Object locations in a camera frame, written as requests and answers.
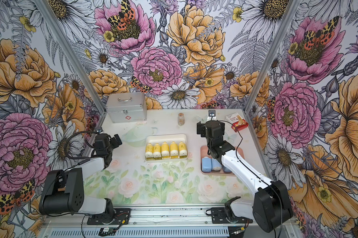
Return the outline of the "blue sharpener with white nozzle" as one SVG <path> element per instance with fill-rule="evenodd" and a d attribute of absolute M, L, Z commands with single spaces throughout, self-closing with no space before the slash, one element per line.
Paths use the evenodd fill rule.
<path fill-rule="evenodd" d="M 218 172 L 222 169 L 222 165 L 216 159 L 214 158 L 211 159 L 211 163 L 212 163 L 212 171 Z"/>

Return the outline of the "yellow sharpener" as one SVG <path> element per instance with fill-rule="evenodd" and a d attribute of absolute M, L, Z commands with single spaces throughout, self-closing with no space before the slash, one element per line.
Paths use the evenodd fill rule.
<path fill-rule="evenodd" d="M 172 158 L 177 158 L 179 156 L 179 147 L 174 141 L 170 144 L 170 156 Z"/>
<path fill-rule="evenodd" d="M 158 143 L 156 143 L 153 147 L 153 157 L 154 157 L 154 159 L 162 158 L 161 146 Z"/>
<path fill-rule="evenodd" d="M 161 145 L 161 156 L 162 158 L 169 158 L 170 155 L 170 146 L 167 142 L 163 142 Z"/>
<path fill-rule="evenodd" d="M 187 157 L 188 156 L 187 146 L 183 141 L 181 141 L 179 143 L 179 156 L 180 157 Z"/>
<path fill-rule="evenodd" d="M 148 143 L 145 148 L 145 158 L 146 160 L 153 160 L 154 154 L 153 154 L 154 147 L 151 143 Z"/>

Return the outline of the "white rectangular tray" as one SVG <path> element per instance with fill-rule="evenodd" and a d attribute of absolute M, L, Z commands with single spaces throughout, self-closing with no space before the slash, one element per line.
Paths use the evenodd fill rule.
<path fill-rule="evenodd" d="M 163 142 L 167 142 L 168 145 L 170 146 L 170 144 L 172 142 L 176 142 L 179 146 L 179 143 L 181 141 L 183 141 L 186 145 L 187 145 L 187 137 L 185 134 L 169 134 L 169 135 L 152 135 L 147 137 L 146 139 L 146 145 L 148 143 L 151 143 L 153 146 L 158 143 L 160 146 L 162 145 Z M 172 161 L 180 161 L 180 160 L 186 160 L 187 157 L 180 157 L 178 156 L 177 158 L 172 158 L 171 156 L 169 158 L 161 158 L 161 159 L 154 159 L 153 160 L 146 160 L 145 155 L 144 155 L 144 159 L 146 161 L 163 161 L 163 160 L 172 160 Z"/>

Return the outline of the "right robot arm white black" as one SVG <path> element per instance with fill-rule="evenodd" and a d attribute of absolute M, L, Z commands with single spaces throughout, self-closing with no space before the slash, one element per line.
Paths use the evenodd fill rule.
<path fill-rule="evenodd" d="M 224 140 L 225 124 L 226 121 L 216 119 L 215 110 L 209 110 L 207 122 L 197 123 L 197 134 L 207 140 L 207 154 L 244 182 L 254 196 L 252 204 L 239 196 L 228 200 L 224 205 L 227 221 L 254 221 L 267 233 L 282 228 L 294 216 L 286 186 L 261 174 Z"/>

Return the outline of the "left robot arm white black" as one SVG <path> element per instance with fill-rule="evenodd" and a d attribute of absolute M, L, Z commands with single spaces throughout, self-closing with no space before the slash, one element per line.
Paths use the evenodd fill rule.
<path fill-rule="evenodd" d="M 58 217 L 82 214 L 102 224 L 109 224 L 115 219 L 111 200 L 86 196 L 84 180 L 110 165 L 113 150 L 121 146 L 122 141 L 118 134 L 110 136 L 98 131 L 94 134 L 90 157 L 76 157 L 78 164 L 48 173 L 39 203 L 42 215 Z"/>

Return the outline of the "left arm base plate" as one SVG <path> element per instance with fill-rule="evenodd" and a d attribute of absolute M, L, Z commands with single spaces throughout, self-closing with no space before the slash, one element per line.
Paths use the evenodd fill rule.
<path fill-rule="evenodd" d="M 130 212 L 131 209 L 129 208 L 105 211 L 102 214 L 90 216 L 87 225 L 127 225 L 130 219 Z"/>

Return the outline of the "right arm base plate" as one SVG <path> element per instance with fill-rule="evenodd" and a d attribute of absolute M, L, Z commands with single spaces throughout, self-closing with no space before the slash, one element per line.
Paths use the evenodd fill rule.
<path fill-rule="evenodd" d="M 213 224 L 251 224 L 252 219 L 245 217 L 236 217 L 230 209 L 225 207 L 212 207 L 206 210 L 206 215 L 211 216 Z"/>

